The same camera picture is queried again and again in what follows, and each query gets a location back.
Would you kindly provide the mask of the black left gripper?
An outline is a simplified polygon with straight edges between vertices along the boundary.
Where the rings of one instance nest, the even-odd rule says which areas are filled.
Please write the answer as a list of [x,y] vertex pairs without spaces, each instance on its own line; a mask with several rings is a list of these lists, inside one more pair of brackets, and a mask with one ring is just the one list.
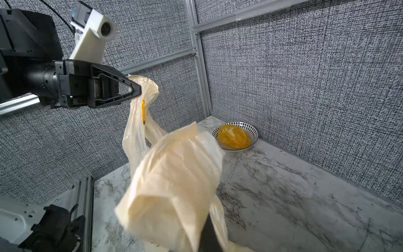
[[63,108],[101,109],[142,94],[142,87],[122,72],[81,60],[56,60],[57,90]]

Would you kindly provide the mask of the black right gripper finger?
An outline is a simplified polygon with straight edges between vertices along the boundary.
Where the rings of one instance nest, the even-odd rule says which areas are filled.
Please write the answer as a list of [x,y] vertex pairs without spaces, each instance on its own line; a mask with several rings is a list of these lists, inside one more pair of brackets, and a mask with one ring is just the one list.
[[223,252],[209,215],[202,230],[198,252]]

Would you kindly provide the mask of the cream plastic bag banana print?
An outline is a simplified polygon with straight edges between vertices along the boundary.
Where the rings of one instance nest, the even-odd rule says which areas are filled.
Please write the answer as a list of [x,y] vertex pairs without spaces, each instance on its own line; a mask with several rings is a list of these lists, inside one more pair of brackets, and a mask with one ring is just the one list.
[[223,205],[216,194],[224,152],[196,123],[164,131],[152,118],[150,104],[158,85],[129,76],[142,87],[131,100],[122,147],[131,183],[114,212],[124,230],[140,239],[147,252],[198,252],[210,215],[223,252],[245,252],[228,239]]

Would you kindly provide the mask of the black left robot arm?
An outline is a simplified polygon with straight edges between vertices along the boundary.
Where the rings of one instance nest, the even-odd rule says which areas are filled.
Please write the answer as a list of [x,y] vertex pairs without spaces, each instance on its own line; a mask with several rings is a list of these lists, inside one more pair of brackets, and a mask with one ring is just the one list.
[[115,22],[79,2],[71,24],[76,46],[64,59],[51,16],[1,9],[1,102],[32,93],[44,106],[100,109],[141,95],[139,84],[101,63]]

